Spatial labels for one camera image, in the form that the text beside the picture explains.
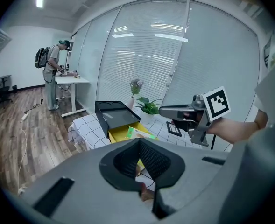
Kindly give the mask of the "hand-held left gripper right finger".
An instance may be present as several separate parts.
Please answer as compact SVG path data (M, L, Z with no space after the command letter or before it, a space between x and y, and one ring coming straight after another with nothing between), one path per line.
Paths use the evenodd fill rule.
M155 144L154 141L145 138L139 140L140 160L155 183L152 212L159 219L163 219L173 214L175 209L164 203L160 189L176 184L185 171L185 162L179 155Z

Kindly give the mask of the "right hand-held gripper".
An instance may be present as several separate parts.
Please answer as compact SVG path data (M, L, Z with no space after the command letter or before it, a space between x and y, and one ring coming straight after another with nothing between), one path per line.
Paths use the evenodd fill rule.
M194 95L191 104L166 105L159 108L159 115L172 120L175 130L170 133L179 136L181 130L188 133L194 144L209 146L207 131L212 123L231 111L223 86L201 95Z

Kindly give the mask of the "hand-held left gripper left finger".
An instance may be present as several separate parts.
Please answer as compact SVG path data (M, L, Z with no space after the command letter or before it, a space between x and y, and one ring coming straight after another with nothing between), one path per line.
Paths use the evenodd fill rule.
M108 152L99 163L102 177L120 191L141 191L137 182L136 166L140 159L140 139L129 140L125 145Z

